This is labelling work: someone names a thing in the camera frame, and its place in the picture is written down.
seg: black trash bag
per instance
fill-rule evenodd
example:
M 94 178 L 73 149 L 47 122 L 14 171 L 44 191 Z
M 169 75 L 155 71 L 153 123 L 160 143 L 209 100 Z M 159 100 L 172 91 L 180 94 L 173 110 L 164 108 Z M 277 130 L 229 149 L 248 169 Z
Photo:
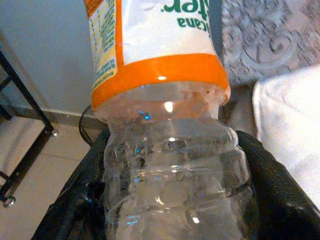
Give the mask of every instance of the black trash bag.
M 320 213 L 286 168 L 247 133 L 246 153 L 260 210 L 259 240 L 319 240 Z M 103 131 L 50 205 L 32 240 L 105 240 Z

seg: black metal frame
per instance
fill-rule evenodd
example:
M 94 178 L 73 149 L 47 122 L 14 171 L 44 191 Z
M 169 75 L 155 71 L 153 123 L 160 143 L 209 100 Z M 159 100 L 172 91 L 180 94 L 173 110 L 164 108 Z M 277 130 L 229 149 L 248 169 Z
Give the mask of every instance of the black metal frame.
M 29 148 L 22 160 L 19 162 L 18 166 L 15 168 L 13 173 L 10 176 L 8 176 L 4 172 L 0 171 L 0 177 L 6 180 L 5 184 L 0 188 L 0 201 L 5 203 L 9 198 L 13 198 L 11 196 L 6 196 L 7 192 L 9 190 L 11 190 L 11 192 L 14 192 L 15 189 L 18 187 L 18 185 L 28 172 L 29 168 L 32 166 L 37 156 L 41 152 L 42 148 L 49 140 L 54 130 L 54 127 L 52 126 L 44 112 L 40 109 L 35 99 L 32 97 L 26 86 L 23 84 L 23 82 L 21 81 L 21 79 L 19 78 L 19 76 L 17 75 L 17 73 L 12 68 L 12 66 L 10 65 L 10 63 L 1 51 L 0 65 L 8 74 L 8 77 L 0 83 L 0 91 L 2 91 L 12 81 L 44 123 L 43 130 L 38 135 L 36 140 L 33 142 L 32 146 Z M 7 120 L 10 120 L 12 118 L 12 116 L 1 105 L 0 114 Z

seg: gray wall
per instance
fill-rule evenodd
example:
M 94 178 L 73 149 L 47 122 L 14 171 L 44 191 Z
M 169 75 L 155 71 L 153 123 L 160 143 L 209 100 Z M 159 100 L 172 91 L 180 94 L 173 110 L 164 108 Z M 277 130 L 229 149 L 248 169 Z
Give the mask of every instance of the gray wall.
M 95 74 L 83 2 L 0 1 L 0 50 L 43 109 L 81 113 L 90 103 Z M 210 4 L 212 37 L 220 55 L 221 0 Z M 27 106 L 13 86 L 3 93 L 2 103 Z

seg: black cable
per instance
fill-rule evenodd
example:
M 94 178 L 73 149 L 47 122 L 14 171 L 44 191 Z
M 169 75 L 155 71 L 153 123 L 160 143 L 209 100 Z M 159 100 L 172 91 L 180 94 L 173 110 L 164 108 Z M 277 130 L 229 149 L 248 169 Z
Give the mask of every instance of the black cable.
M 86 112 L 90 108 L 91 108 L 91 104 L 89 106 L 87 106 L 86 109 L 83 111 L 83 113 L 79 119 L 78 127 L 79 127 L 79 133 L 80 133 L 82 139 L 91 147 L 93 142 L 92 142 L 91 138 L 89 137 L 89 135 L 87 134 L 85 128 L 82 126 L 82 121 L 84 119 L 84 115 L 86 114 Z

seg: plastic water bottle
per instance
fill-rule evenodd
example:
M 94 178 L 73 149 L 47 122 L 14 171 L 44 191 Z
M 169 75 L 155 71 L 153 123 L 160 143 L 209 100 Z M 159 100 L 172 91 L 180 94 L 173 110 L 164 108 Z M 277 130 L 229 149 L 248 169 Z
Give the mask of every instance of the plastic water bottle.
M 84 0 L 92 109 L 108 123 L 108 240 L 252 240 L 258 208 L 208 0 Z

